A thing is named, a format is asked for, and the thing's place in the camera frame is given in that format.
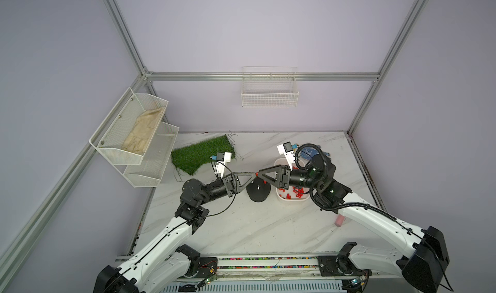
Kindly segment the black round screw base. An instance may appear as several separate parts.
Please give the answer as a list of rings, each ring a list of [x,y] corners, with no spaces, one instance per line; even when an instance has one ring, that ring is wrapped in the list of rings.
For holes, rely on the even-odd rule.
[[[255,178],[248,184],[246,191],[252,201],[261,203],[269,196],[271,185],[261,178]]]

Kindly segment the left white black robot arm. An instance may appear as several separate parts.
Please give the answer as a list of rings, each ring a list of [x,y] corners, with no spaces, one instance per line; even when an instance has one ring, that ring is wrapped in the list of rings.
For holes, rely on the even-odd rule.
[[[98,274],[93,291],[159,292],[179,277],[196,275],[200,253],[185,243],[209,216],[203,205],[225,196],[235,197],[257,177],[257,173],[231,173],[209,184],[197,179],[186,181],[180,206],[166,227],[119,267],[106,266]]]

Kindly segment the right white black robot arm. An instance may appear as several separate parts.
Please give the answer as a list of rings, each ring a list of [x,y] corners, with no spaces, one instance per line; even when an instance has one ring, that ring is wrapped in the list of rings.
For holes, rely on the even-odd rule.
[[[276,188],[307,188],[321,211],[351,219],[390,245],[389,250],[382,250],[346,243],[335,259],[338,273],[379,271],[401,276],[421,292],[436,292],[440,287],[452,291],[446,277],[450,259],[443,233],[435,227],[409,224],[368,203],[339,183],[335,171],[336,166],[319,146],[306,143],[290,153],[288,165],[265,168],[256,175]]]

